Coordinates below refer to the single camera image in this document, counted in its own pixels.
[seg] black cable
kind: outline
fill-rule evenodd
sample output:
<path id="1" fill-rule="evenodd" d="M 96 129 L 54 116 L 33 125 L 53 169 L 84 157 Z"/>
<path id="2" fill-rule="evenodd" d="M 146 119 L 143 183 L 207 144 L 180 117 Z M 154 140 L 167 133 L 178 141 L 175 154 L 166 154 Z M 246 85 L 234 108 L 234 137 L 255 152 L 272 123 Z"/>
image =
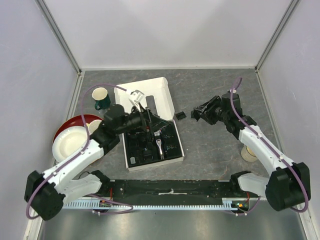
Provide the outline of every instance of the black cable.
<path id="1" fill-rule="evenodd" d="M 85 173 L 87 173 L 88 175 L 90 174 L 90 172 L 84 171 L 83 173 L 80 174 L 80 176 L 78 177 L 78 180 L 79 180 L 79 179 L 81 178 L 81 176 L 82 176 L 83 174 L 85 174 Z"/>

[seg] box lid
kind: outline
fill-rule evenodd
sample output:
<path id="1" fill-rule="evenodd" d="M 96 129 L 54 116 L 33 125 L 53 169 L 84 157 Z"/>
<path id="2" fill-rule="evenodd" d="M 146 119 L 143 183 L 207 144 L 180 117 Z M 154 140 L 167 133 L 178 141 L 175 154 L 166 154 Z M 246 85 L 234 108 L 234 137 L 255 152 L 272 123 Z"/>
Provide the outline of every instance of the box lid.
<path id="1" fill-rule="evenodd" d="M 164 120 L 173 119 L 175 108 L 169 92 L 168 81 L 165 77 L 119 84 L 118 86 L 133 91 L 139 90 L 144 93 L 144 97 L 140 102 L 144 108 L 147 107 L 146 97 L 153 96 L 156 111 L 159 117 Z M 122 105 L 126 113 L 130 113 L 133 104 L 129 101 L 126 92 L 121 89 L 114 88 L 114 95 L 115 102 Z"/>

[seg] dark green cup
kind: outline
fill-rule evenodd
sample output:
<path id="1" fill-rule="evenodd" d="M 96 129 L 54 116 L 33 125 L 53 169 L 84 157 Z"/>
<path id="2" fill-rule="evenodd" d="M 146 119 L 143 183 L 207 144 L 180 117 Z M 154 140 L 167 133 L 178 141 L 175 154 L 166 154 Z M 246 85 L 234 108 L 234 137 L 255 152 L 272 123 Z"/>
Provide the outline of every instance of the dark green cup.
<path id="1" fill-rule="evenodd" d="M 111 101 L 107 89 L 98 87 L 92 92 L 92 98 L 95 100 L 94 108 L 96 110 L 107 109 L 110 107 Z"/>

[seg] red bowl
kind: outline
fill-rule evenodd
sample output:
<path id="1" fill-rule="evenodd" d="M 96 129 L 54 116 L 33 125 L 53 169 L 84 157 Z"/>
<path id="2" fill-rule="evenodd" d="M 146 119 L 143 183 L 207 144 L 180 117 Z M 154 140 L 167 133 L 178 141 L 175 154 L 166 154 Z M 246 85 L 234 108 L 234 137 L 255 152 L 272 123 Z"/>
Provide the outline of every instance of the red bowl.
<path id="1" fill-rule="evenodd" d="M 96 115 L 92 115 L 92 114 L 85 114 L 84 119 L 87 124 L 91 123 L 94 120 L 103 120 L 101 117 L 96 116 Z M 55 141 L 56 137 L 62 131 L 66 130 L 67 128 L 73 127 L 73 126 L 81 126 L 81 127 L 84 126 L 84 123 L 82 122 L 82 119 L 81 119 L 81 115 L 74 116 L 73 118 L 70 118 L 68 121 L 66 121 L 64 124 L 62 124 L 61 127 L 59 127 L 58 131 L 56 131 L 52 142 Z"/>

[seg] open cardboard box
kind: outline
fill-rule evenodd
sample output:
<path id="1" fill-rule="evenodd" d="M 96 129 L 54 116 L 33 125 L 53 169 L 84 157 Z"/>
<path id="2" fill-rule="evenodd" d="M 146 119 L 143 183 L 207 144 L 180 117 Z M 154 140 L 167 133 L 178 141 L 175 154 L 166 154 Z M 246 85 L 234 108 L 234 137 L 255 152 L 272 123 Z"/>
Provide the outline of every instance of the open cardboard box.
<path id="1" fill-rule="evenodd" d="M 148 79 L 148 80 L 143 80 L 143 81 L 136 81 L 136 82 L 131 82 L 131 83 L 120 84 L 118 86 L 123 87 L 125 89 L 130 89 L 133 91 L 139 90 L 142 93 L 144 93 L 144 97 L 143 97 L 142 101 L 140 102 L 144 108 L 146 108 L 148 106 L 146 97 L 148 97 L 148 96 L 154 97 L 154 103 L 155 103 L 157 115 L 164 120 L 173 122 L 174 127 L 175 127 L 175 131 L 177 133 L 179 147 L 180 147 L 181 153 L 182 153 L 181 154 L 182 156 L 178 157 L 178 158 L 153 162 L 153 163 L 149 163 L 149 164 L 145 164 L 145 165 L 141 165 L 141 166 L 129 167 L 128 158 L 127 158 L 127 149 L 128 148 L 126 146 L 125 136 L 123 134 L 122 140 L 123 140 L 123 146 L 124 146 L 126 168 L 129 171 L 136 171 L 136 170 L 145 169 L 145 168 L 149 168 L 149 167 L 161 166 L 161 165 L 165 165 L 165 164 L 183 161 L 185 154 L 184 154 L 184 150 L 181 145 L 181 140 L 179 137 L 176 123 L 173 120 L 173 117 L 175 114 L 175 108 L 174 108 L 174 104 L 172 102 L 172 98 L 171 98 L 170 91 L 168 88 L 167 79 L 164 77 L 158 77 L 158 78 L 153 78 L 153 79 Z M 114 95 L 115 95 L 115 102 L 117 104 L 122 105 L 124 107 L 124 111 L 126 113 L 130 113 L 133 105 L 129 101 L 129 98 L 128 98 L 128 95 L 126 94 L 126 92 L 124 92 L 118 88 L 114 88 Z"/>

